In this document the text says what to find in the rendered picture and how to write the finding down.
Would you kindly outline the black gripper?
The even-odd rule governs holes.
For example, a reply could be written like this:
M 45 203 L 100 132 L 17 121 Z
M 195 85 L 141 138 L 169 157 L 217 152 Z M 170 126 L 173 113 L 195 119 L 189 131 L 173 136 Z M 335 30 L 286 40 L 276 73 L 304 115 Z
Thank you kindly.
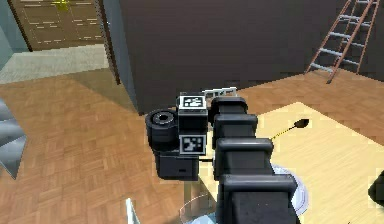
M 177 112 L 158 109 L 145 117 L 148 144 L 155 158 L 156 172 L 163 180 L 197 181 L 197 156 L 181 155 Z

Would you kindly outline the clear glass bowl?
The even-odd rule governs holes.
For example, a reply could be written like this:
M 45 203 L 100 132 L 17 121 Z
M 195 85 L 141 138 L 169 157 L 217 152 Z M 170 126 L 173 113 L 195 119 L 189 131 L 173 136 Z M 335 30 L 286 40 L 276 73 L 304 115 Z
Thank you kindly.
M 179 210 L 182 224 L 217 224 L 216 201 L 209 195 L 200 195 L 186 202 Z

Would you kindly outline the black ladle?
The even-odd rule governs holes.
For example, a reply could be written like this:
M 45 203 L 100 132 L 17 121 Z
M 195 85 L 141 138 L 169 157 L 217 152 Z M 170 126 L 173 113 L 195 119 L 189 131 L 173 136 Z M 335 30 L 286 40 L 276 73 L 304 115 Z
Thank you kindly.
M 300 120 L 297 120 L 294 122 L 294 124 L 289 127 L 288 129 L 284 130 L 284 131 L 281 131 L 277 134 L 275 134 L 273 137 L 271 137 L 271 140 L 274 140 L 276 139 L 277 137 L 281 136 L 282 134 L 292 130 L 292 129 L 295 129 L 295 128 L 305 128 L 307 127 L 309 124 L 309 119 L 308 118 L 303 118 L 303 119 L 300 119 Z

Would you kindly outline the brown panelled room door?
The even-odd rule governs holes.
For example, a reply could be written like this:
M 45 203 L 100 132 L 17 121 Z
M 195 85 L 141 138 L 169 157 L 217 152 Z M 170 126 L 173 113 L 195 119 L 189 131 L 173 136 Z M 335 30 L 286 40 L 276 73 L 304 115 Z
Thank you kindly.
M 30 51 L 101 44 L 94 0 L 6 0 Z

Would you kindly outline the white round plate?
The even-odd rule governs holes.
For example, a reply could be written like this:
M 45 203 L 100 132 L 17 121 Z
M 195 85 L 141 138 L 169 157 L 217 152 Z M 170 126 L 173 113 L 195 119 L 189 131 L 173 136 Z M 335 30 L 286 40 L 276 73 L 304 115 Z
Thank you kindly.
M 298 216 L 304 214 L 309 207 L 309 191 L 306 188 L 304 182 L 288 168 L 276 164 L 273 164 L 272 168 L 276 174 L 289 174 L 294 177 L 297 183 L 297 188 L 294 192 L 291 202 Z

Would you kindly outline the pale wooden table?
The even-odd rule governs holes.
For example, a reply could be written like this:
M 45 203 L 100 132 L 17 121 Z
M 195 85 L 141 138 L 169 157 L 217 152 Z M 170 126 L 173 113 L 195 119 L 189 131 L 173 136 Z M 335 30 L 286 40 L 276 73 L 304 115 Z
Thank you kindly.
M 271 162 L 294 172 L 309 191 L 301 224 L 384 224 L 368 189 L 384 170 L 384 146 L 296 102 L 260 114 L 256 135 L 270 138 L 308 118 L 305 128 L 274 139 Z

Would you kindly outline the brown step ladder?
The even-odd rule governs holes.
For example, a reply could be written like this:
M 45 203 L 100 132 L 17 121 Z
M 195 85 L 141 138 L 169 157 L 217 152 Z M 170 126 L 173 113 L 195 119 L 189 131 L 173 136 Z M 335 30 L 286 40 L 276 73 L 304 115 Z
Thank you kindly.
M 346 0 L 304 73 L 312 68 L 326 71 L 329 73 L 327 84 L 333 81 L 342 63 L 354 65 L 356 73 L 359 73 L 380 1 Z M 322 53 L 334 56 L 332 65 L 318 62 Z

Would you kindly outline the black round object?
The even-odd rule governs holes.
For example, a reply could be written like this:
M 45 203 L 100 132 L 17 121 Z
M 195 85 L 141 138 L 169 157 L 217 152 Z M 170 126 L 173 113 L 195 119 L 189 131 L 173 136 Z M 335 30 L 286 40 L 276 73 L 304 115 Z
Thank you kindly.
M 369 187 L 368 195 L 376 204 L 384 207 L 384 172 Z

